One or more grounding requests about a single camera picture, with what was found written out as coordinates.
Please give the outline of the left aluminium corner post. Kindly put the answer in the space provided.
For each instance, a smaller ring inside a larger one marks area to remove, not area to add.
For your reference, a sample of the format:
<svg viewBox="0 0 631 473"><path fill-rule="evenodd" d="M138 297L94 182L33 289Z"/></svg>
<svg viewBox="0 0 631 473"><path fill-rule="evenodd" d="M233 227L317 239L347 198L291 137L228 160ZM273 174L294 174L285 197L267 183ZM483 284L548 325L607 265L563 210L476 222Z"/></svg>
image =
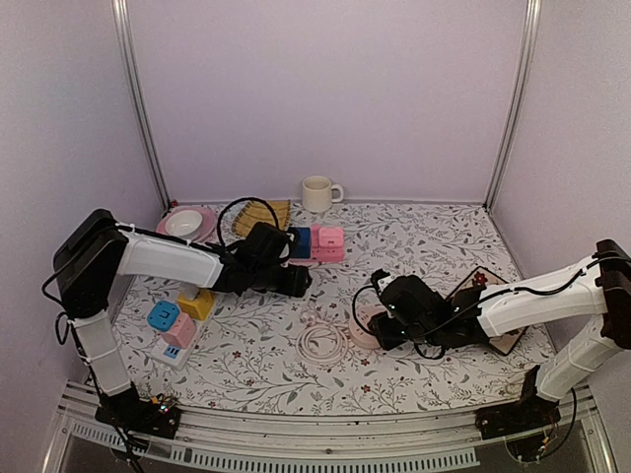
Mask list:
<svg viewBox="0 0 631 473"><path fill-rule="evenodd" d="M140 133L141 143L159 202L162 208L167 211L171 208L172 199L168 192L167 182L159 161L149 113L143 96L141 78L134 49L128 2L125 0L112 0L111 7L123 69Z"/></svg>

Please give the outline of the round pink socket hub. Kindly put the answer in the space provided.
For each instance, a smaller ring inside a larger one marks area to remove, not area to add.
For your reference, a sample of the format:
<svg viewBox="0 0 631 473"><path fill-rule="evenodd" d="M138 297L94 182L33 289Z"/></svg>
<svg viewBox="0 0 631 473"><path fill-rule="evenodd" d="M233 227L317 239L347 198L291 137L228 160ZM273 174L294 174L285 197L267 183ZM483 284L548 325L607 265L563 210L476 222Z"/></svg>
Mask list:
<svg viewBox="0 0 631 473"><path fill-rule="evenodd" d="M373 335L369 335L365 329L369 328L369 322L372 317L381 313L383 309L376 304L371 305L359 305L356 307L356 315L358 321L353 316L349 319L348 330L351 341L358 347L375 350L379 349L380 344L377 338Z"/></svg>

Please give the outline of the white power strip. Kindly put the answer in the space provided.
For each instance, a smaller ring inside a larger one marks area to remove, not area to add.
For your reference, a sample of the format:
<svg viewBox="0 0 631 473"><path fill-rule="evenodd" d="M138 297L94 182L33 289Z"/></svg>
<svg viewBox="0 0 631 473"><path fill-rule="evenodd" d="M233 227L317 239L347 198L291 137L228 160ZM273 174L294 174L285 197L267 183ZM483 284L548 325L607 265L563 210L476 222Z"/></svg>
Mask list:
<svg viewBox="0 0 631 473"><path fill-rule="evenodd" d="M170 370L182 370L206 330L213 305L208 290L200 290L193 300L180 293L175 302L158 301L147 316L158 334L150 358Z"/></svg>

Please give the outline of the right aluminium corner post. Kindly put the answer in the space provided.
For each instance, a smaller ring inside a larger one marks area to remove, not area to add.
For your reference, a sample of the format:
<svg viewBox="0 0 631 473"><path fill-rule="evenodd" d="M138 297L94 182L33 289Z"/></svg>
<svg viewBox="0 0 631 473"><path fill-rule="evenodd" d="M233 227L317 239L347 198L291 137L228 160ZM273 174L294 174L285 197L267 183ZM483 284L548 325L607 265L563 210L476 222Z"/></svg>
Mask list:
<svg viewBox="0 0 631 473"><path fill-rule="evenodd" d="M521 45L519 48L517 72L495 165L492 170L491 180L484 200L484 207L489 213L493 212L493 209L499 199L502 183L517 136L521 111L526 96L528 77L536 49L541 7L541 0L526 1L526 12Z"/></svg>

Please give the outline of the pink cube adapter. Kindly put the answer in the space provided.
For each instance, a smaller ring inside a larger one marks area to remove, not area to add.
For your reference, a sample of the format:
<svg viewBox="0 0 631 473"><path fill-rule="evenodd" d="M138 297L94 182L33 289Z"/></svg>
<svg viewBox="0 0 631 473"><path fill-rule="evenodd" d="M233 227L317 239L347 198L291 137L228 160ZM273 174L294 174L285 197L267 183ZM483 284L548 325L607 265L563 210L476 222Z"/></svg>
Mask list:
<svg viewBox="0 0 631 473"><path fill-rule="evenodd" d="M162 333L162 339L171 346L187 348L196 333L196 325L192 318L181 312L172 328Z"/></svg>

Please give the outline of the yellow bamboo tray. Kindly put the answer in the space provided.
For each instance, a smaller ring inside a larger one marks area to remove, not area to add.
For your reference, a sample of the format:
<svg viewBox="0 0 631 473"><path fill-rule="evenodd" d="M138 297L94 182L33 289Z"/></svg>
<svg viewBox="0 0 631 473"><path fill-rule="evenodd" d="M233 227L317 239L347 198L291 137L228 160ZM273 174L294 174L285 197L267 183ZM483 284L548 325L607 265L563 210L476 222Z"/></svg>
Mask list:
<svg viewBox="0 0 631 473"><path fill-rule="evenodd" d="M267 200L267 205L248 200L237 204L239 212L232 223L232 232L246 237L256 223L262 222L285 232L290 225L291 202L289 200Z"/></svg>

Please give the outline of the floral square tray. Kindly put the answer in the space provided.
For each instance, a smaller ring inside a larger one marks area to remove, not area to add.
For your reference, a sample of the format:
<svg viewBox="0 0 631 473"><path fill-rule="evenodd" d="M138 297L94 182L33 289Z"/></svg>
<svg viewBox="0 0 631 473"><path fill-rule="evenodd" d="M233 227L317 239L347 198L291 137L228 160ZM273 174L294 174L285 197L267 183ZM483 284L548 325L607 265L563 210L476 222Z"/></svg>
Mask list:
<svg viewBox="0 0 631 473"><path fill-rule="evenodd" d="M504 278L489 268L478 265L446 296L446 299L451 300L457 292L465 289L485 289L489 285L504 284L507 284ZM501 336L491 338L486 345L499 355L508 356L525 333L525 328L515 329Z"/></svg>

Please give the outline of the dark blue cube adapter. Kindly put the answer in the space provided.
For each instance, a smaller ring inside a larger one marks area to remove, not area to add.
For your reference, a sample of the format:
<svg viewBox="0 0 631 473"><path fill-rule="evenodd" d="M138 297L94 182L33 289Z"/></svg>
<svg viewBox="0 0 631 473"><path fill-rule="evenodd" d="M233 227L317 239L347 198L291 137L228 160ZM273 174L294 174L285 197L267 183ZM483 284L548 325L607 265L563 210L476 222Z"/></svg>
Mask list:
<svg viewBox="0 0 631 473"><path fill-rule="evenodd" d="M290 227L289 233L294 237L291 259L309 260L312 252L312 232L308 227Z"/></svg>

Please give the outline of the white plug adapter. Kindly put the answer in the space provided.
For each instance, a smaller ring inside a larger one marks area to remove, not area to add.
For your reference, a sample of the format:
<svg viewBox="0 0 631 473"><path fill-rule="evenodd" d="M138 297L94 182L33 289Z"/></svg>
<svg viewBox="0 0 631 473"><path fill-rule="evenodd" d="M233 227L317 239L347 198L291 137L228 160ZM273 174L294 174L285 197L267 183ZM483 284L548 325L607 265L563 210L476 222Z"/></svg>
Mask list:
<svg viewBox="0 0 631 473"><path fill-rule="evenodd" d="M324 295L324 291L318 291L317 293L311 293L309 297L310 302L316 302L321 296Z"/></svg>

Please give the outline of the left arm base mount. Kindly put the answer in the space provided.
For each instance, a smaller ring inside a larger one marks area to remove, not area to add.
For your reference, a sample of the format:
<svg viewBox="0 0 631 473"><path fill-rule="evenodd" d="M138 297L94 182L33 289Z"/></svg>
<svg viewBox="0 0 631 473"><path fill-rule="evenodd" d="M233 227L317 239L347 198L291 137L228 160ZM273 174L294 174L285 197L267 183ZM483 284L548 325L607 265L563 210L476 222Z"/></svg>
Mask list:
<svg viewBox="0 0 631 473"><path fill-rule="evenodd" d="M174 439L180 416L174 397L158 394L151 399L143 399L132 385L113 396L102 394L95 419L127 432Z"/></svg>

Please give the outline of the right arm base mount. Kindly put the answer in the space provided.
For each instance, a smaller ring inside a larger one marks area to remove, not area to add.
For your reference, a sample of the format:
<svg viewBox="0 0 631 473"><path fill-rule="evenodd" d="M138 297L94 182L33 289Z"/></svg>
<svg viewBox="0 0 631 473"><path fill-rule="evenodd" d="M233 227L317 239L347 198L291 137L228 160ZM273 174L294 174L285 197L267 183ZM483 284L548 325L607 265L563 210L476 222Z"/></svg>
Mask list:
<svg viewBox="0 0 631 473"><path fill-rule="evenodd" d="M539 366L527 372L517 401L475 411L475 427L483 439L494 439L543 428L561 420L559 402L540 397L536 387Z"/></svg>

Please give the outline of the aluminium corner post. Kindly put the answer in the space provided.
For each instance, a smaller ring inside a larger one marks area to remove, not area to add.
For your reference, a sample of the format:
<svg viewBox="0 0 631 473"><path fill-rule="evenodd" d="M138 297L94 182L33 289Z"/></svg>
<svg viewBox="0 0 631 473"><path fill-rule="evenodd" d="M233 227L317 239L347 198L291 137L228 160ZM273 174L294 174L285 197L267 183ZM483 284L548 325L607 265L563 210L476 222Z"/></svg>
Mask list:
<svg viewBox="0 0 631 473"><path fill-rule="evenodd" d="M536 49L541 7L541 0L526 1L526 12L521 45L519 48L517 72L495 165L492 170L491 180L484 200L484 207L489 213L493 212L493 209L499 199L502 183L517 136L521 111L526 96L528 77Z"/></svg>
<svg viewBox="0 0 631 473"><path fill-rule="evenodd" d="M143 96L141 78L134 49L128 2L125 0L112 0L111 7L123 69L140 133L141 143L159 202L162 208L167 211L171 208L172 199L168 192L167 182L159 161L149 113Z"/></svg>

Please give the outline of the pink power strip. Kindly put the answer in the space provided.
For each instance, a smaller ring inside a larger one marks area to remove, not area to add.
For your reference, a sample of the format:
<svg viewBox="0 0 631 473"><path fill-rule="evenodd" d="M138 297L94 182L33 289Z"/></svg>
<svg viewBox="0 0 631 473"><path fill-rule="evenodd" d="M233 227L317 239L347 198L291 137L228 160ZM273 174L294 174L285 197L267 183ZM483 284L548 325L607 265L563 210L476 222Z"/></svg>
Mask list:
<svg viewBox="0 0 631 473"><path fill-rule="evenodd" d="M344 258L344 231L341 227L314 224L311 231L310 262L338 263Z"/></svg>

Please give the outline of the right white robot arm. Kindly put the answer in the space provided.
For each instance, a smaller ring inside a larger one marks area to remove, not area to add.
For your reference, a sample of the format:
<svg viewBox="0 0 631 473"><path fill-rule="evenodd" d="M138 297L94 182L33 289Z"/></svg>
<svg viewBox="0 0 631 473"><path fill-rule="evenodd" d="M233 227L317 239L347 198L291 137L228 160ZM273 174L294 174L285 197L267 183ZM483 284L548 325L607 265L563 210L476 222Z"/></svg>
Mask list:
<svg viewBox="0 0 631 473"><path fill-rule="evenodd" d="M368 331L385 350L410 342L447 351L535 324L587 317L553 359L526 375L509 415L520 430L531 429L548 404L630 347L630 257L611 239L566 268L518 283L479 283L446 298L415 275L393 278L378 271L371 285L384 311L371 318Z"/></svg>

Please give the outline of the cream ceramic mug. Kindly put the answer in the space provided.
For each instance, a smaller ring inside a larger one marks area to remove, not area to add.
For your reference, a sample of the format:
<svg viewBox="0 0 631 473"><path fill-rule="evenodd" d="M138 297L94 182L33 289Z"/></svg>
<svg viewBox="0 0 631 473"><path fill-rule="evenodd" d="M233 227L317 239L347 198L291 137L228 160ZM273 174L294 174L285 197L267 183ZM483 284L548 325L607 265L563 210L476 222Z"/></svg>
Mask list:
<svg viewBox="0 0 631 473"><path fill-rule="evenodd" d="M309 212L326 212L334 204L341 203L344 196L344 188L328 177L313 175L302 181L302 206Z"/></svg>

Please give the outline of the pink plate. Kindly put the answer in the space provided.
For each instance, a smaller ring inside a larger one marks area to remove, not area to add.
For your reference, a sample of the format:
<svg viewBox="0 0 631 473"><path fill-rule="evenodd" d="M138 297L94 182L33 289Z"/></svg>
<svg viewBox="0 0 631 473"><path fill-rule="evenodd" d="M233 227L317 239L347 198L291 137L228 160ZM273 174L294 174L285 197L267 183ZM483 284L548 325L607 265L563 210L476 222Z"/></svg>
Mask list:
<svg viewBox="0 0 631 473"><path fill-rule="evenodd" d="M215 232L216 214L200 206L173 208L157 225L156 232L169 237L204 242Z"/></svg>

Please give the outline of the yellow cube adapter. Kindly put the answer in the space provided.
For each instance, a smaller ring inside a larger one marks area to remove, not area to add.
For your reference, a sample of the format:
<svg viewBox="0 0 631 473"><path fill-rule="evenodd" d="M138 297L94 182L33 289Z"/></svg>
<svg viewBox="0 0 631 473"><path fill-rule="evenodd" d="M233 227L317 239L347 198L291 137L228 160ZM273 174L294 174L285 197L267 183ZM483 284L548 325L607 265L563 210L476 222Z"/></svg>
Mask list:
<svg viewBox="0 0 631 473"><path fill-rule="evenodd" d="M197 296L189 300L183 293L180 293L176 300L180 310L190 318L198 321L205 321L211 313L214 304L214 295L206 289L201 289Z"/></svg>

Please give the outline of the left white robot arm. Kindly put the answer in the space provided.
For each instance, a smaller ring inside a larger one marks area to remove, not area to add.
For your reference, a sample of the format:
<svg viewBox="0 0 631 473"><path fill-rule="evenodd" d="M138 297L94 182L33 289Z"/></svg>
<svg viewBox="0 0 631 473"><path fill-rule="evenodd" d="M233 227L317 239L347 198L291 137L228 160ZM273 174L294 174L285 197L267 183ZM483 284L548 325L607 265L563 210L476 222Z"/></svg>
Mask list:
<svg viewBox="0 0 631 473"><path fill-rule="evenodd" d="M174 280L197 289L240 295L248 290L301 298L312 283L308 268L289 261L296 237L276 226L257 223L246 238L200 244L164 236L117 221L97 209L53 256L57 303L100 390L110 414L126 428L146 420L144 402L134 389L107 315L108 297L118 276Z"/></svg>

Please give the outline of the aluminium front rail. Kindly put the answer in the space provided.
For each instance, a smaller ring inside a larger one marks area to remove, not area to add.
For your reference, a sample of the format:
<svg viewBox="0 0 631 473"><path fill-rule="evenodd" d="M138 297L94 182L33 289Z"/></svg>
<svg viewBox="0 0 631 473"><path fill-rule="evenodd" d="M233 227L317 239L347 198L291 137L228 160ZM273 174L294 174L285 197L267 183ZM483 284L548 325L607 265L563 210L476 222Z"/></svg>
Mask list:
<svg viewBox="0 0 631 473"><path fill-rule="evenodd" d="M485 438L471 408L378 416L283 416L185 407L173 439L124 443L96 419L89 385L65 386L53 417L46 472L614 472L590 390L561 404L543 457L522 451L543 430Z"/></svg>

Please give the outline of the cyan cube adapter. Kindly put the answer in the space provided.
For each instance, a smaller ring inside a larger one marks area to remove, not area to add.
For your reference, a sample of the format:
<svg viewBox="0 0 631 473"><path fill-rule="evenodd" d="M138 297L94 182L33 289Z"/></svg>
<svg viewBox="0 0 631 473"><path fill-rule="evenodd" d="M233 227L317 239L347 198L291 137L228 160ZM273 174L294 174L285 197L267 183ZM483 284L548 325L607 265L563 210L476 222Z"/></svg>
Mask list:
<svg viewBox="0 0 631 473"><path fill-rule="evenodd" d="M179 308L176 304L168 301L158 301L150 310L147 321L153 329L164 333L172 328L178 316Z"/></svg>

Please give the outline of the white bowl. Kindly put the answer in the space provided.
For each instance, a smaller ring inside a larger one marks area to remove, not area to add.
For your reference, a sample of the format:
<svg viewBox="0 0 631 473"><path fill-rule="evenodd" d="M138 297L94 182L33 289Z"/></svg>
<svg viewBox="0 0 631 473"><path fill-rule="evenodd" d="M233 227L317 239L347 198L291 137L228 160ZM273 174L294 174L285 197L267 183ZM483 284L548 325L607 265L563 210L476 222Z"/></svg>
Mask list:
<svg viewBox="0 0 631 473"><path fill-rule="evenodd" d="M195 239L203 224L203 216L197 210L180 210L171 213L165 222L165 232L171 237Z"/></svg>

